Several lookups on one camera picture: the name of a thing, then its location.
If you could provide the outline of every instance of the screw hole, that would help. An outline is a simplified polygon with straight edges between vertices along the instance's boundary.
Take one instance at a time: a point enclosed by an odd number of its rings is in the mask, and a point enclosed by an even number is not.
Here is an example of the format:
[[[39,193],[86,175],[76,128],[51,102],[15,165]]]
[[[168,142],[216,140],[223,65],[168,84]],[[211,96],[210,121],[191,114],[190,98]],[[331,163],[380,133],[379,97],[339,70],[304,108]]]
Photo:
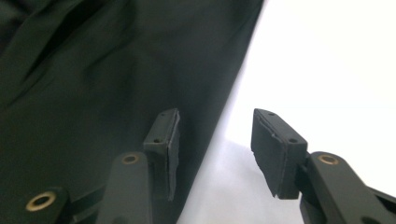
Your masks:
[[[379,221],[377,221],[371,217],[362,217],[361,222],[364,224],[381,224]]]
[[[44,209],[53,204],[55,199],[56,195],[52,191],[41,193],[30,200],[28,204],[26,204],[26,210],[29,212],[35,212]]]
[[[320,161],[322,161],[326,164],[329,164],[329,165],[338,164],[338,160],[335,157],[330,156],[330,155],[320,155],[318,158]]]
[[[135,154],[128,154],[122,158],[122,163],[129,165],[137,162],[139,158]]]

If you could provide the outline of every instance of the white backdrop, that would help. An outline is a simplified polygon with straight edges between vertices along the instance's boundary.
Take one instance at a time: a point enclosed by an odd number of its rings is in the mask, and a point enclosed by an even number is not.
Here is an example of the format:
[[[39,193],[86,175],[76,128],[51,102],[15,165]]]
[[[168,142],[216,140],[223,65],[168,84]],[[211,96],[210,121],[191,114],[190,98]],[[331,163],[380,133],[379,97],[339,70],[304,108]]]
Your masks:
[[[250,151],[254,108],[396,196],[395,85],[396,1],[267,0],[178,223],[303,223]]]

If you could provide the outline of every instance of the black fabric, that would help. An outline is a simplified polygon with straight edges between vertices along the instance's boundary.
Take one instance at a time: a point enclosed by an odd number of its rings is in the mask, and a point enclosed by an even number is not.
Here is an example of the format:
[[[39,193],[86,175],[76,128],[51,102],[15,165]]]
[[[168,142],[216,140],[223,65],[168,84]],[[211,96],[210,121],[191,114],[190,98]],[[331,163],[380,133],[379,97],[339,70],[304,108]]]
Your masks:
[[[21,24],[46,0],[0,0],[0,56]]]
[[[262,0],[52,0],[0,58],[0,223],[24,223],[26,195],[75,201],[112,160],[142,150],[158,113],[180,111],[177,189],[154,202],[176,223],[242,64]]]

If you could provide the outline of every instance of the metal grommet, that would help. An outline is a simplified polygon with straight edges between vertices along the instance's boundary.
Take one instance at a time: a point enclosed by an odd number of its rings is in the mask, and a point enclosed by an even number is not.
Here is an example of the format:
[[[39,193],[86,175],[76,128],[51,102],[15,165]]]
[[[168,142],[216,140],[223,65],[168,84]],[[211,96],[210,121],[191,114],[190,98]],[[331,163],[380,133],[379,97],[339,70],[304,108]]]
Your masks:
[[[50,206],[55,202],[56,194],[52,191],[46,191],[35,196],[32,200],[26,204],[26,210],[29,212],[35,212]]]
[[[318,159],[321,162],[324,162],[324,163],[329,164],[329,165],[336,165],[339,162],[334,156],[326,155],[326,154],[318,156]]]
[[[124,163],[125,165],[134,164],[137,163],[137,161],[139,161],[139,157],[133,153],[125,155],[122,158],[122,163]]]

